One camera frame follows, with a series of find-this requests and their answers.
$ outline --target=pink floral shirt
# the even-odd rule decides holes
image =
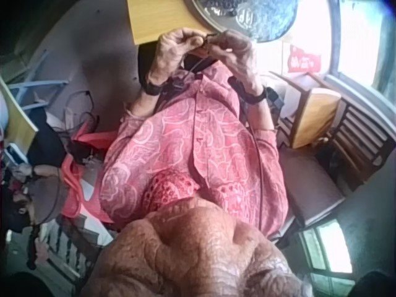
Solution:
[[[259,161],[251,133],[239,121],[239,100],[220,62],[189,74],[188,88],[157,113],[127,113],[105,160],[100,202],[124,225],[167,203],[200,195],[259,227]],[[277,231],[288,210],[275,131],[254,131],[262,159],[262,228]]]

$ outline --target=elderly woman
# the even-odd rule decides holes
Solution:
[[[196,74],[178,69],[203,48],[219,61]],[[232,75],[239,95],[257,102],[247,109],[257,146],[238,119]],[[158,101],[170,77],[179,92]],[[128,225],[82,295],[310,296],[265,238],[288,205],[253,44],[232,31],[174,30],[160,37],[146,78],[106,156],[101,189],[103,209]]]

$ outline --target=pink sleeve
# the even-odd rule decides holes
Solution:
[[[268,236],[283,226],[288,211],[288,201],[278,160],[276,132],[255,130],[254,135],[259,145],[264,177],[261,232]]]
[[[114,165],[123,148],[126,147],[132,136],[139,130],[146,119],[134,116],[130,111],[126,111],[126,114],[121,119],[118,136],[106,153],[105,171]]]

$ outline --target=red plastic chair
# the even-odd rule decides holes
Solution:
[[[88,123],[84,123],[80,130],[72,137],[72,140],[78,140],[80,142],[85,142],[90,144],[97,149],[108,149],[110,145],[114,142],[117,137],[117,131],[111,132],[101,132],[101,133],[89,133],[85,134],[88,131],[89,126]],[[82,190],[80,179],[84,173],[84,167],[82,165],[78,165],[74,162],[73,156],[67,154],[65,160],[62,164],[62,172],[64,173],[65,181],[70,186],[71,190],[69,193],[69,197],[67,198],[65,207],[62,211],[62,214],[71,217],[76,217],[80,212],[81,205],[83,205],[87,211],[95,218],[99,219],[101,222],[112,223],[113,221],[110,217],[105,213],[100,206],[99,194],[100,194],[100,186],[101,186],[101,178],[102,173],[98,174],[97,182],[93,190],[93,194],[91,198],[86,201],[84,199],[84,192]],[[75,214],[73,210],[73,206],[75,206],[75,200],[78,200],[78,212]]]

